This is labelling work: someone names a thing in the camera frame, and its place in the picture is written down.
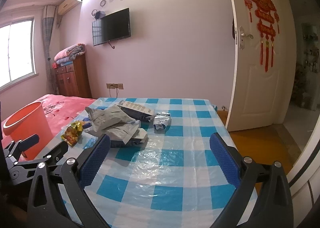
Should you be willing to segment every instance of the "door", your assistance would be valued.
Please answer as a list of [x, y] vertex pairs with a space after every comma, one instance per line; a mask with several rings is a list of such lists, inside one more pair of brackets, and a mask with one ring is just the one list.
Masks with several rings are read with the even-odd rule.
[[285, 53], [280, 50], [285, 42], [279, 32], [285, 34], [285, 31], [281, 25], [283, 14], [279, 0], [231, 1], [236, 59], [226, 127], [228, 131], [235, 131], [268, 126], [277, 116], [284, 81]]
[[76, 77], [74, 72], [64, 73], [63, 80], [65, 82], [67, 96], [79, 96]]
[[63, 95], [63, 96], [68, 96], [67, 91], [66, 91], [65, 81], [63, 79], [63, 75], [64, 75], [64, 73], [56, 75], [59, 94]]

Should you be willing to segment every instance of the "red bedspread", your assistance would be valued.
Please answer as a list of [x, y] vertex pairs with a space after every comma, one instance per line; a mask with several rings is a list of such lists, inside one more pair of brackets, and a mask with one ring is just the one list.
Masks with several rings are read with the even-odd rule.
[[[85, 99], [80, 97], [65, 97], [62, 95], [47, 94], [36, 101], [42, 101], [44, 113], [46, 114], [53, 136], [57, 135], [61, 128], [69, 124], [73, 118], [78, 116], [85, 107], [92, 104], [94, 99]], [[2, 132], [2, 147], [6, 147], [11, 141], [10, 136], [5, 136]]]

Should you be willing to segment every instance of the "blue checkered tablecloth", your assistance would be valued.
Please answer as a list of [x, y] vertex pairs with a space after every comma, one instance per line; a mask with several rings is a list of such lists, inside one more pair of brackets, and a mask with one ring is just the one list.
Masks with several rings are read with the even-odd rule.
[[[105, 109], [125, 98], [99, 98], [91, 108]], [[229, 184], [209, 147], [209, 137], [218, 132], [234, 146], [210, 101], [202, 99], [127, 98], [155, 112], [169, 112], [171, 125], [164, 134], [152, 123], [142, 123], [148, 142], [111, 149], [92, 185], [85, 192], [113, 228], [208, 228], [229, 201], [235, 187]], [[83, 111], [74, 121], [88, 114]], [[41, 151], [46, 154], [61, 142], [61, 132]], [[83, 132], [58, 164], [78, 157], [96, 137]], [[60, 191], [71, 218], [81, 223], [63, 185]], [[256, 191], [239, 223], [245, 222], [257, 199]]]

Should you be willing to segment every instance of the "red chinese knot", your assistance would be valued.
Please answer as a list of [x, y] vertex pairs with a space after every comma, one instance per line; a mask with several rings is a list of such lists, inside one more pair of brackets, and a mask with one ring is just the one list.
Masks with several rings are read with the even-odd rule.
[[[252, 2], [256, 3], [257, 9], [255, 10], [255, 15], [259, 18], [259, 22], [257, 24], [257, 28], [260, 32], [261, 37], [261, 49], [260, 49], [260, 64], [263, 65], [263, 37], [264, 34], [266, 35], [266, 63], [265, 63], [265, 71], [268, 71], [269, 66], [269, 36], [271, 40], [271, 67], [273, 67], [273, 41], [274, 37], [276, 36], [276, 31], [273, 29], [273, 25], [275, 21], [277, 22], [277, 29], [278, 34], [280, 34], [279, 30], [279, 15], [277, 13], [276, 7], [273, 4], [272, 0], [244, 0], [245, 5], [249, 9], [250, 13], [250, 22], [252, 23], [252, 16], [251, 16], [251, 8]], [[262, 20], [269, 22], [270, 26], [266, 26], [262, 23]]]

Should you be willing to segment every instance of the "curtain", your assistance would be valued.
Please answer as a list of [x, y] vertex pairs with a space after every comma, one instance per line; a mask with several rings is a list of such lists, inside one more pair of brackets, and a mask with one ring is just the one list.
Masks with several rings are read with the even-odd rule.
[[51, 68], [50, 54], [49, 54], [49, 46], [51, 41], [52, 29], [53, 29], [53, 20], [54, 14], [56, 11], [56, 6], [47, 5], [43, 10], [43, 19], [42, 19], [42, 38], [44, 45], [44, 57], [45, 57], [45, 68], [47, 72], [48, 84], [53, 94], [57, 94], [56, 92], [56, 83], [53, 79], [53, 73]]

